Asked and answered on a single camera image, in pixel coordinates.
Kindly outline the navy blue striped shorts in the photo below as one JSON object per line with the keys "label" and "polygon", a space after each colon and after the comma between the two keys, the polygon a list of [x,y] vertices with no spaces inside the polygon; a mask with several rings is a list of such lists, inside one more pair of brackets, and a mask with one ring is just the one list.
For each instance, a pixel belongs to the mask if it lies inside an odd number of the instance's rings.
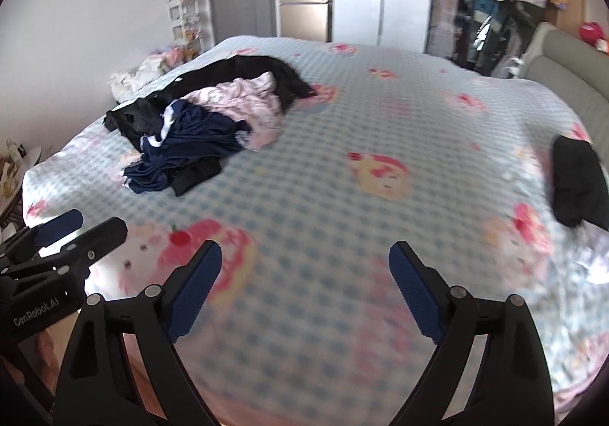
{"label": "navy blue striped shorts", "polygon": [[124,170],[126,186],[137,194],[166,188],[182,196],[216,177],[222,164],[242,151],[239,141],[251,127],[229,116],[176,100],[164,113],[161,140],[142,140],[142,157]]}

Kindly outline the white clothes pile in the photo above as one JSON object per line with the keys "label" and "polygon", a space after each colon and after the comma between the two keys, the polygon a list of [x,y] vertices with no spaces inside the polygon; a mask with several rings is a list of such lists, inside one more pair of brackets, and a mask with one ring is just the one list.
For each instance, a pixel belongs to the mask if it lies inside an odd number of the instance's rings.
{"label": "white clothes pile", "polygon": [[184,49],[180,46],[169,46],[161,51],[149,54],[136,67],[113,73],[108,81],[110,93],[117,103],[130,99],[132,95],[157,78],[184,63]]}

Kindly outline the open clothes closet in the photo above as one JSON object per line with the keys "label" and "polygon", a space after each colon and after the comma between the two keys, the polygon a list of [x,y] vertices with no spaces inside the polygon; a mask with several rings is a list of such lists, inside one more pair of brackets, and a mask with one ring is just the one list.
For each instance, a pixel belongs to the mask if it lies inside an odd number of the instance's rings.
{"label": "open clothes closet", "polygon": [[425,53],[494,78],[528,47],[545,8],[525,0],[432,0]]}

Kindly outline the black garment in pile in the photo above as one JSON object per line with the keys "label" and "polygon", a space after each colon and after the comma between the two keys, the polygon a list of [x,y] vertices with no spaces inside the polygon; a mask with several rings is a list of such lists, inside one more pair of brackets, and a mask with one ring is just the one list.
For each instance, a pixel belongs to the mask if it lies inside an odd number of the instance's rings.
{"label": "black garment in pile", "polygon": [[283,113],[287,113],[297,99],[317,95],[315,89],[284,61],[270,56],[237,55],[184,72],[164,88],[149,92],[145,97],[135,98],[121,108],[109,110],[103,125],[109,132],[118,130],[140,151],[140,139],[149,132],[159,134],[162,127],[161,115],[175,99],[195,90],[229,83],[236,78],[252,80],[264,72],[273,74],[276,81],[274,94],[279,97]]}

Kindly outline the silver plastic bag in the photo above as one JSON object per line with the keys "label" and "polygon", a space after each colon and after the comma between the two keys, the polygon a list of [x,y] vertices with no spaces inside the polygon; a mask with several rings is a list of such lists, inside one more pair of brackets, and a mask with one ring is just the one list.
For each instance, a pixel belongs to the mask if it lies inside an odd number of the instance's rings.
{"label": "silver plastic bag", "polygon": [[608,231],[587,221],[577,228],[574,261],[586,270],[586,280],[605,285],[609,279]]}

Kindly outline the blue checkered cartoon blanket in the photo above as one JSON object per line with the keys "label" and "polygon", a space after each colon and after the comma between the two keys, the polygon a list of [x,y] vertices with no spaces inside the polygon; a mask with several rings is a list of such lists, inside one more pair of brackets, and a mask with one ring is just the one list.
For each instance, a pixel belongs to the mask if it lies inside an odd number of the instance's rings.
{"label": "blue checkered cartoon blanket", "polygon": [[578,236],[551,210],[557,135],[595,135],[527,80],[497,80],[431,56],[238,36],[194,61],[256,54],[317,91],[279,139],[233,156],[183,196],[135,194],[135,152],[94,122],[25,177],[25,220],[78,209],[87,227],[124,219],[128,238],[87,282],[106,298],[162,283],[212,239],[222,271],[191,332],[185,366],[227,425],[384,425],[434,346],[388,269],[406,240],[451,285],[525,297],[566,407],[608,354],[608,288],[574,260]]}

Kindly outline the black folded garment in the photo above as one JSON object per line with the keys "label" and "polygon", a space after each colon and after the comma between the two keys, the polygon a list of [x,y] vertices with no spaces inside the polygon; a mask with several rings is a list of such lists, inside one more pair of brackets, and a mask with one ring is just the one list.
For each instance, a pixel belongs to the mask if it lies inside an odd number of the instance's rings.
{"label": "black folded garment", "polygon": [[608,187],[598,154],[585,140],[557,136],[551,149],[552,211],[569,228],[583,221],[608,230]]}

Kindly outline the pink patterned garment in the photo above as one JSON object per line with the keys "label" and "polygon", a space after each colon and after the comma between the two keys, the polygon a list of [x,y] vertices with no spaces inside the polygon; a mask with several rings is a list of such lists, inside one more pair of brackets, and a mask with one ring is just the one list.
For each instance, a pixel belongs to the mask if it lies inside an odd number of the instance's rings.
{"label": "pink patterned garment", "polygon": [[236,131],[236,140],[247,150],[259,152],[273,144],[283,130],[283,112],[271,71],[258,78],[236,78],[229,83],[193,91],[184,100],[212,113],[245,123],[248,130]]}

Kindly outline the white shelf rack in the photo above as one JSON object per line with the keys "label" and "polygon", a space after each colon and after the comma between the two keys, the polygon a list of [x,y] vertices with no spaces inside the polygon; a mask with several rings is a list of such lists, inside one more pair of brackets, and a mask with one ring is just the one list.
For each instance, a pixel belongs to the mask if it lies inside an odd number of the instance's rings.
{"label": "white shelf rack", "polygon": [[191,61],[214,44],[210,15],[199,0],[167,0],[172,43]]}

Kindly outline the beige refrigerator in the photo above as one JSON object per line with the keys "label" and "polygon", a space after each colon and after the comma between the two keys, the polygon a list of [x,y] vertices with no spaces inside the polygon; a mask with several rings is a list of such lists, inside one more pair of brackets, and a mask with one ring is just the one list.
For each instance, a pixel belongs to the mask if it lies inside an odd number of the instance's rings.
{"label": "beige refrigerator", "polygon": [[279,0],[279,15],[282,37],[328,41],[329,0]]}

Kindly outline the grey upholstered headboard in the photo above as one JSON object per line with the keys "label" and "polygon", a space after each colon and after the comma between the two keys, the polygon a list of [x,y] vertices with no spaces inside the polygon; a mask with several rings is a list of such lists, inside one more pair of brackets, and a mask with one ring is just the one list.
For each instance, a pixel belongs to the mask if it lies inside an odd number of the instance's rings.
{"label": "grey upholstered headboard", "polygon": [[577,113],[596,148],[608,148],[608,56],[549,23],[538,25],[519,76],[554,91]]}

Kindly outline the red plush toy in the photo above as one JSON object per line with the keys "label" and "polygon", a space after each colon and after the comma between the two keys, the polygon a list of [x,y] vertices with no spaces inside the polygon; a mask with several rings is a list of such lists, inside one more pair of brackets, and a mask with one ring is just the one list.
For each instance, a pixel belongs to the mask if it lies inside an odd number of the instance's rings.
{"label": "red plush toy", "polygon": [[582,41],[602,53],[608,53],[608,39],[600,24],[596,22],[584,22],[579,28],[579,36]]}

